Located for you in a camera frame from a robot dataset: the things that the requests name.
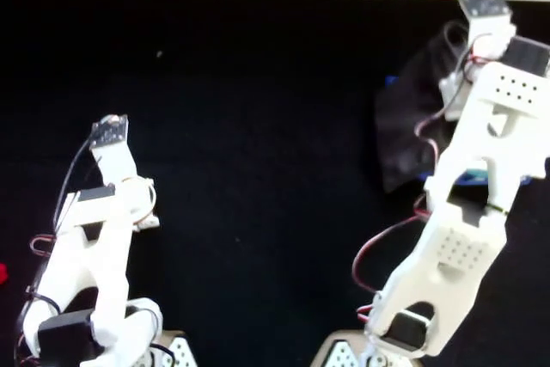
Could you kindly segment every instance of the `black wire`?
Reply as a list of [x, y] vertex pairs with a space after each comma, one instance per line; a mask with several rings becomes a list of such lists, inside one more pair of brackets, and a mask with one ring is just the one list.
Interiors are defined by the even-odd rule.
[[169, 350], [165, 346], [161, 346], [160, 344], [155, 344], [155, 343], [151, 343], [150, 347], [151, 348], [156, 348], [157, 350], [160, 350], [164, 354], [168, 354], [170, 356], [170, 358], [172, 358], [171, 367], [175, 366], [175, 355], [171, 350]]
[[53, 228], [54, 234], [58, 231], [58, 220], [59, 220], [59, 214], [61, 212], [61, 204], [63, 202], [64, 195], [67, 191], [67, 186], [69, 185], [69, 179], [72, 176], [72, 171], [75, 168], [76, 163], [78, 162], [78, 159], [80, 159], [80, 156], [83, 154], [86, 148], [89, 147], [91, 140], [92, 140], [92, 133], [89, 134], [89, 136], [82, 143], [82, 145], [80, 146], [76, 154], [73, 156], [72, 161], [70, 162], [70, 165], [69, 165], [69, 169], [67, 169], [67, 173], [65, 174], [65, 177], [63, 179], [63, 184], [61, 185], [61, 189], [59, 190], [58, 202], [55, 205], [55, 212], [53, 212], [52, 228]]
[[39, 294], [38, 292], [36, 291], [33, 291], [31, 289], [29, 289], [27, 291], [27, 293], [32, 297], [32, 298], [35, 298], [37, 300], [41, 300], [41, 301], [44, 301], [45, 303], [48, 303], [50, 304], [50, 306], [56, 310], [56, 312], [58, 313], [58, 315], [61, 314], [61, 308], [58, 306], [58, 304], [53, 301], [50, 297], [46, 297], [46, 296], [43, 296], [42, 294]]

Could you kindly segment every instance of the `black backdrop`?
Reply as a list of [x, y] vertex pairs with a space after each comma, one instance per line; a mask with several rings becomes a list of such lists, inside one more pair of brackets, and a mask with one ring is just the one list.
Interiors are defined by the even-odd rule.
[[[513, 3], [550, 40], [546, 3]], [[90, 124], [128, 113], [156, 179], [162, 229], [134, 237], [131, 296], [162, 307], [203, 366], [307, 366], [369, 301], [350, 264], [410, 213], [420, 185], [382, 194], [373, 94], [453, 0], [0, 0], [1, 365], [64, 171]], [[99, 182], [91, 157], [71, 188]], [[436, 366], [547, 365], [547, 195], [522, 189], [509, 243]], [[383, 285], [419, 231], [365, 260]]]

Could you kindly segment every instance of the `red object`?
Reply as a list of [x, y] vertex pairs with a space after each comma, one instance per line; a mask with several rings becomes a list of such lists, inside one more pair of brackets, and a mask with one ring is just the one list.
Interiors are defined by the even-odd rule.
[[0, 285], [8, 280], [8, 267], [0, 262]]

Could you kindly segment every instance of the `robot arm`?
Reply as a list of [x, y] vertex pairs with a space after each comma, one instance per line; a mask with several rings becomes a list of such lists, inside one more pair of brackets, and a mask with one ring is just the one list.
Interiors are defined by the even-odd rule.
[[[479, 11], [476, 16], [484, 18]], [[510, 19], [486, 18], [497, 19], [497, 36], [486, 45], [494, 50], [497, 42], [496, 49], [503, 51], [477, 69], [471, 86], [462, 81], [463, 73], [440, 83], [444, 100], [445, 88], [453, 84], [454, 94], [466, 99], [452, 141], [425, 183], [431, 214], [422, 235], [376, 293], [362, 365], [391, 361], [395, 367], [410, 366], [411, 359], [440, 353], [473, 307], [481, 280], [506, 243], [505, 222], [522, 178], [546, 175], [550, 50], [512, 36], [502, 48], [502, 33], [511, 33]], [[480, 25], [470, 19], [470, 32], [477, 31], [469, 36], [470, 51], [480, 30], [492, 33], [490, 25]], [[472, 162], [487, 167], [489, 196], [482, 211], [449, 202], [455, 181]], [[418, 314], [414, 306], [419, 303], [428, 304], [433, 316]]]
[[[27, 346], [41, 365], [131, 366], [162, 332], [155, 303], [128, 301], [132, 231], [159, 221], [153, 214], [153, 182], [138, 176], [127, 133], [126, 116], [110, 115], [94, 124], [89, 148], [105, 186], [69, 193], [59, 214], [51, 256], [22, 323]], [[89, 287], [97, 288], [95, 304], [66, 313]]]

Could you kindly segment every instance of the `red wire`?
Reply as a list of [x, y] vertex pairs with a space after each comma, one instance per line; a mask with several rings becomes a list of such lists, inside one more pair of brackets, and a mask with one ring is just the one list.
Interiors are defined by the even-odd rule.
[[392, 232], [394, 229], [398, 229], [400, 227], [403, 227], [407, 225], [408, 223], [412, 223], [414, 221], [417, 221], [420, 219], [420, 216], [413, 215], [412, 217], [409, 217], [407, 219], [404, 219], [403, 221], [400, 221], [398, 223], [395, 223], [394, 225], [387, 227], [386, 229], [382, 230], [378, 234], [374, 235], [372, 238], [370, 238], [362, 247], [359, 249], [359, 252], [355, 256], [355, 259], [353, 260], [353, 264], [351, 265], [351, 276], [353, 277], [353, 280], [357, 285], [362, 287], [363, 289], [367, 290], [368, 292], [371, 292], [372, 294], [376, 294], [376, 289], [368, 284], [366, 284], [358, 274], [358, 268], [359, 264], [361, 263], [361, 260], [363, 259], [365, 253], [369, 251], [369, 249], [376, 244], [378, 241], [380, 241], [384, 236]]
[[371, 311], [372, 310], [372, 307], [373, 305], [370, 304], [370, 305], [364, 305], [362, 307], [359, 307], [356, 312], [357, 312], [357, 319], [360, 320], [360, 321], [363, 321], [363, 322], [369, 322], [369, 317], [365, 314], [363, 314], [363, 312], [365, 311]]

